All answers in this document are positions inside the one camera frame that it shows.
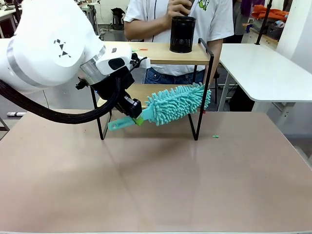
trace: orange object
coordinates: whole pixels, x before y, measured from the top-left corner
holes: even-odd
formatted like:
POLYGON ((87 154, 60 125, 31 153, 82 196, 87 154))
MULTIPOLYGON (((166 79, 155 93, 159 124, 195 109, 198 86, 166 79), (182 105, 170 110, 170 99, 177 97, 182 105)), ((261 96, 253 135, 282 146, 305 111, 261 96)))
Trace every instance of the orange object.
MULTIPOLYGON (((267 11, 267 8, 264 7, 263 5, 255 5, 253 8, 252 16, 256 19, 263 19, 265 17, 266 11, 267 11)), ((287 12, 287 11, 271 9, 269 12, 269 18, 275 19, 275 20, 286 21, 287 18, 285 16, 288 14, 289 14, 289 12, 287 12)))

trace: green plastic piece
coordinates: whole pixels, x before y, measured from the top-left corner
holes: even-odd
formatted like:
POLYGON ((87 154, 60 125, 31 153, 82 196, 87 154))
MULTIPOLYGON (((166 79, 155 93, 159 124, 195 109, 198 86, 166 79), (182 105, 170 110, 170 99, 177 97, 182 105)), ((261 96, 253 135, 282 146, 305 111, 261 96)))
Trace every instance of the green plastic piece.
POLYGON ((136 125, 141 126, 144 123, 144 119, 142 117, 133 119, 133 121, 136 123, 136 125))

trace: black metal frame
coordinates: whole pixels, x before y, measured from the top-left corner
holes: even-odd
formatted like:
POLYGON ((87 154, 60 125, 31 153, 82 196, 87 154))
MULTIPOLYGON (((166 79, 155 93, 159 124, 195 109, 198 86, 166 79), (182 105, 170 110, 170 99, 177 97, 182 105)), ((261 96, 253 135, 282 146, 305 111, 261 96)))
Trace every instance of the black metal frame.
MULTIPOLYGON (((90 87, 90 90, 91 90, 93 105, 94 105, 94 108, 96 109, 98 107, 97 100, 96 100, 96 94, 91 87, 90 87)), ((98 126, 98 131, 99 131, 99 137, 101 138, 101 140, 104 140, 104 138, 106 136, 106 133, 108 130, 108 123, 111 121, 111 118, 112 118, 112 111, 109 111, 109 118, 106 121, 105 128, 104 128, 103 132, 102 132, 101 120, 99 118, 97 118, 97 126, 98 126)))
MULTIPOLYGON (((190 114, 188 115, 189 116, 189 120, 190 120, 190 124, 191 124, 191 129, 192 129, 194 140, 198 140, 198 137, 199 137, 200 125, 201 125, 201 121, 202 121, 203 114, 204 114, 204 111, 205 111, 204 108, 205 108, 206 96, 207 96, 207 92, 208 92, 208 88, 209 88, 209 79, 210 79, 210 76, 211 76, 213 63, 214 63, 214 58, 215 58, 214 54, 212 53, 212 51, 208 47, 207 43, 202 38, 198 39, 198 44, 203 44, 203 46, 206 49, 206 53, 209 53, 209 55, 210 55, 210 61, 209 61, 209 67, 208 67, 207 82, 205 84, 204 94, 203 94, 203 98, 202 98, 202 102, 201 102, 201 106, 200 106, 199 119, 198 119, 198 123, 197 123, 196 132, 195 132, 195 127, 194 127, 194 124, 193 124, 192 116, 190 114)), ((197 73, 197 65, 195 65, 195 67, 194 67, 193 82, 195 82, 196 73, 197 73)), ((95 92, 94 92, 94 90, 92 88, 90 88, 90 89, 91 89, 91 95, 92 95, 94 108, 97 108, 98 106, 97 106, 97 100, 96 100, 95 92)), ((108 123, 109 123, 109 121, 111 121, 111 118, 112 118, 112 111, 109 112, 109 115, 110 116, 107 119, 107 122, 105 124, 105 128, 104 128, 103 132, 102 132, 101 121, 100 121, 99 118, 97 118, 97 125, 98 125, 99 135, 100 135, 101 140, 105 139, 105 136, 106 136, 106 133, 107 133, 107 129, 108 129, 108 123)))
MULTIPOLYGON (((208 88, 209 88, 208 87, 209 86, 209 79, 210 79, 210 76, 211 76, 213 63, 214 63, 214 59, 215 59, 214 54, 212 53, 212 51, 208 47, 207 43, 202 38, 198 39, 198 44, 200 44, 200 43, 203 44, 203 46, 205 47, 206 53, 209 53, 210 61, 209 61, 209 67, 208 67, 208 73, 207 73, 207 82, 205 83, 203 99, 201 101, 200 112, 199 112, 199 119, 198 119, 198 123, 197 123, 196 132, 195 132, 195 127, 194 127, 194 124, 193 124, 192 116, 191 116, 191 114, 189 114, 189 120, 190 120, 190 124, 191 124, 191 129, 192 129, 194 140, 198 140, 198 137, 199 137, 200 125, 201 125, 201 121, 202 121, 203 114, 204 114, 205 101, 206 101, 206 96, 207 96, 207 92, 208 92, 208 88)), ((195 65, 195 67, 194 67, 193 82, 195 82, 196 73, 197 73, 197 65, 195 65)))
POLYGON ((8 132, 10 131, 10 128, 5 124, 5 122, 3 121, 2 118, 0 118, 0 123, 2 123, 2 125, 3 125, 3 126, 0 127, 0 131, 1 131, 1 132, 4 131, 4 132, 7 132, 7 133, 8 133, 8 132))
POLYGON ((13 4, 15 6, 15 10, 16 10, 16 21, 19 23, 20 22, 20 9, 19 9, 19 3, 17 0, 13 0, 13 4))

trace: wall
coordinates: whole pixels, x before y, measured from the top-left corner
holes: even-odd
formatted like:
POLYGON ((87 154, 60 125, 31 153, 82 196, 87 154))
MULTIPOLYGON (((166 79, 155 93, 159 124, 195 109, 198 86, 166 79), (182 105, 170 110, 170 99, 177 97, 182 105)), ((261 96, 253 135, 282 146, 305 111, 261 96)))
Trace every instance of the wall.
POLYGON ((98 24, 110 24, 113 22, 111 9, 121 8, 126 12, 130 0, 101 0, 100 5, 96 6, 98 24))
MULTIPOLYGON (((312 73, 311 22, 312 0, 294 0, 277 47, 277 52, 310 73, 312 73)), ((281 130, 288 135, 312 136, 312 103, 297 103, 281 130)))

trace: black pencil cup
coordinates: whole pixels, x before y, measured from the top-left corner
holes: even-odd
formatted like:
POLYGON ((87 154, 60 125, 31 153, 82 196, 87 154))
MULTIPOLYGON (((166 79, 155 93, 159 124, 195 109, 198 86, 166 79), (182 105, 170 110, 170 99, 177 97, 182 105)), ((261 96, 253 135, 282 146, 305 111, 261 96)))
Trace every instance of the black pencil cup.
POLYGON ((170 50, 176 53, 192 51, 196 19, 187 16, 172 18, 170 50))

